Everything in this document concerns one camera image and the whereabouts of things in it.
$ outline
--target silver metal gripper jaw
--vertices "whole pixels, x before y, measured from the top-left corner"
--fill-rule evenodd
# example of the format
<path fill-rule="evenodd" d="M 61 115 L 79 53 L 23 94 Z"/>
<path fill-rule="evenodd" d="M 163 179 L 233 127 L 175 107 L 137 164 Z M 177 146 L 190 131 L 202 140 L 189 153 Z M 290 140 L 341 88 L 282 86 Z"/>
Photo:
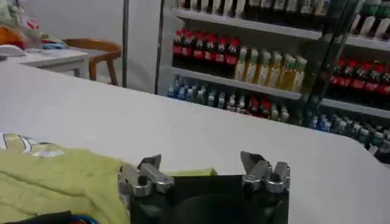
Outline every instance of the silver metal gripper jaw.
<path fill-rule="evenodd" d="M 246 175 L 243 175 L 243 186 L 255 192 L 265 186 L 268 192 L 280 194 L 290 189 L 290 167 L 287 163 L 278 162 L 275 169 L 262 156 L 241 152 Z"/>
<path fill-rule="evenodd" d="M 166 194 L 174 185 L 173 177 L 161 173 L 158 169 L 161 155 L 142 159 L 137 167 L 126 164 L 118 172 L 119 198 L 125 205 L 129 205 L 129 196 L 147 197 L 155 189 Z"/>

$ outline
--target white wall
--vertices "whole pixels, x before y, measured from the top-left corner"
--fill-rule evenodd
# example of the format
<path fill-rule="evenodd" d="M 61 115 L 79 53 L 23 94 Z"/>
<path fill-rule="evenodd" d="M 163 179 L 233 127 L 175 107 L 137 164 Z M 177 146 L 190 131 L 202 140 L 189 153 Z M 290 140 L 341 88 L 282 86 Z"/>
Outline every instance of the white wall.
<path fill-rule="evenodd" d="M 127 86 L 154 92 L 160 0 L 129 0 Z M 98 38 L 122 45 L 122 0 L 28 0 L 42 31 L 59 38 Z M 115 63 L 122 76 L 121 59 Z M 108 74 L 105 64 L 98 73 Z"/>

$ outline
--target metal pole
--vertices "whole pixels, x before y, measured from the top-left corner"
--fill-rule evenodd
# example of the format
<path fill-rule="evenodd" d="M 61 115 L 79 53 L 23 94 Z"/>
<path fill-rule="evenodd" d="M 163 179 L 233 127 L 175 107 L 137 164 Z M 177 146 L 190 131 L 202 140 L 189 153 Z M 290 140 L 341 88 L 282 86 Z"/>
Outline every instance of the metal pole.
<path fill-rule="evenodd" d="M 123 27 L 122 27 L 122 86 L 127 86 L 127 48 L 129 36 L 129 0 L 123 0 Z"/>

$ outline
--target table surface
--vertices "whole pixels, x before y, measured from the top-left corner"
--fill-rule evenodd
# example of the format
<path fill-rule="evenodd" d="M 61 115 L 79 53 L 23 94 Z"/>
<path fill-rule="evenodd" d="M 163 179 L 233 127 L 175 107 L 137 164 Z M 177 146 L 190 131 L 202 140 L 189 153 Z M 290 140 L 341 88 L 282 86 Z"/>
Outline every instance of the table surface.
<path fill-rule="evenodd" d="M 162 170 L 244 173 L 239 152 L 291 167 L 289 223 L 389 223 L 390 172 L 353 139 L 0 63 L 0 129 Z"/>
<path fill-rule="evenodd" d="M 26 55 L 22 57 L 9 57 L 7 61 L 32 67 L 44 67 L 53 64 L 86 60 L 87 58 L 88 54 L 82 51 L 75 51 L 72 49 L 47 49 L 35 54 L 26 52 Z"/>

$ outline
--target dark fabric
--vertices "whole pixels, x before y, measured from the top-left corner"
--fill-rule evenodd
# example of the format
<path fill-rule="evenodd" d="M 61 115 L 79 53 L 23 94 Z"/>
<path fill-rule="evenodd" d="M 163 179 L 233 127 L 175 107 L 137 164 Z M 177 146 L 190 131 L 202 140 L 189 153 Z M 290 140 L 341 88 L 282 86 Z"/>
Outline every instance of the dark fabric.
<path fill-rule="evenodd" d="M 31 219 L 19 222 L 8 222 L 5 224 L 69 224 L 72 214 L 70 211 L 38 215 Z"/>

